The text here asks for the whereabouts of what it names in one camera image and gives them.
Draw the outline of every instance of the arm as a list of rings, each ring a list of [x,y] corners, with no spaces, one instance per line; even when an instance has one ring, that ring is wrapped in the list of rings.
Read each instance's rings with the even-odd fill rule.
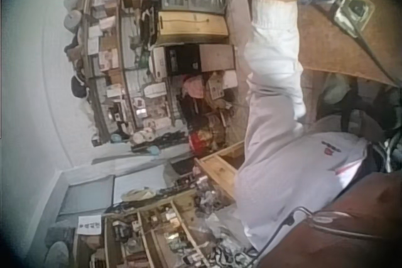
[[[244,56],[252,70],[246,162],[250,166],[294,141],[305,115],[295,0],[253,0],[253,36]]]

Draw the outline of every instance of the shirt logo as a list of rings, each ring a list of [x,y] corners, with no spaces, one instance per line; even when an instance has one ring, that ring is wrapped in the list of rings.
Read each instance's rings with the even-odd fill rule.
[[[341,150],[338,149],[337,147],[334,147],[333,145],[327,143],[326,141],[321,142],[326,148],[324,149],[324,154],[328,156],[332,156],[334,152],[341,153]]]

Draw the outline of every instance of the white long-sleeve shirt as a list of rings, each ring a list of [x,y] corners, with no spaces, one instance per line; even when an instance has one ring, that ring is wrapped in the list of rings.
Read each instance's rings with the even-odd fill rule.
[[[253,0],[253,36],[244,54],[252,70],[246,160],[235,191],[246,235],[258,250],[294,208],[314,212],[333,201],[366,157],[367,141],[353,134],[303,132],[298,52],[296,3]],[[305,217],[295,218],[266,252]]]

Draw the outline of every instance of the pink cloth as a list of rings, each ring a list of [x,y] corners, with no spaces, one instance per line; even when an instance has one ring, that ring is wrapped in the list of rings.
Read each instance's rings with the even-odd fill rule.
[[[202,76],[197,75],[187,79],[183,84],[183,95],[189,94],[189,96],[195,99],[204,98],[204,85],[202,85]]]

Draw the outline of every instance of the wooden workbench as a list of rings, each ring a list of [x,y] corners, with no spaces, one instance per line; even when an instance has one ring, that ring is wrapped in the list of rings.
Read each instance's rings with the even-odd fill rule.
[[[402,8],[392,0],[371,1],[376,10],[363,35],[383,65],[402,79]],[[304,68],[390,83],[356,41],[314,7],[299,6],[298,25]]]

